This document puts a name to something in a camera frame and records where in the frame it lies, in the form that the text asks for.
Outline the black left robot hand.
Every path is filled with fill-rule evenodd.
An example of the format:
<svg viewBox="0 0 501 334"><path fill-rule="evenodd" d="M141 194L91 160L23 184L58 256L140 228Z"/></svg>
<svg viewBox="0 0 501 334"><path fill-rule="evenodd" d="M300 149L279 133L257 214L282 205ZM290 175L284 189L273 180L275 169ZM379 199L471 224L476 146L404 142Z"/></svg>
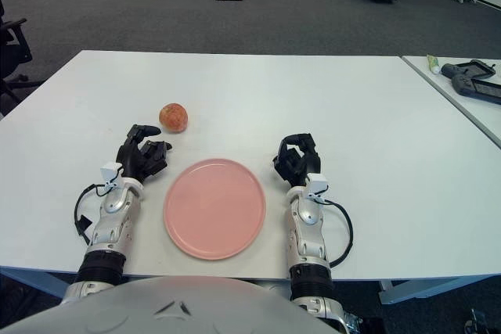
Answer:
<svg viewBox="0 0 501 334"><path fill-rule="evenodd" d="M167 151L172 149L168 142L146 141L145 138L161 133L158 127L134 124L127 134L124 144L119 148L116 162L123 167L124 178L134 178L143 183L167 167Z"/></svg>

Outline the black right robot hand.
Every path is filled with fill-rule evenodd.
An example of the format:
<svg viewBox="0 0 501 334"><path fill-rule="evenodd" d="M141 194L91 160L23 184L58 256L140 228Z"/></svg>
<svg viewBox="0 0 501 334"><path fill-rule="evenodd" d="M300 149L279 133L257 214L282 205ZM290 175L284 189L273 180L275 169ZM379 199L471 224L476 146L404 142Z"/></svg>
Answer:
<svg viewBox="0 0 501 334"><path fill-rule="evenodd" d="M306 186L308 174L321 172L321 160L309 133L286 136L272 162L278 175L291 187Z"/></svg>

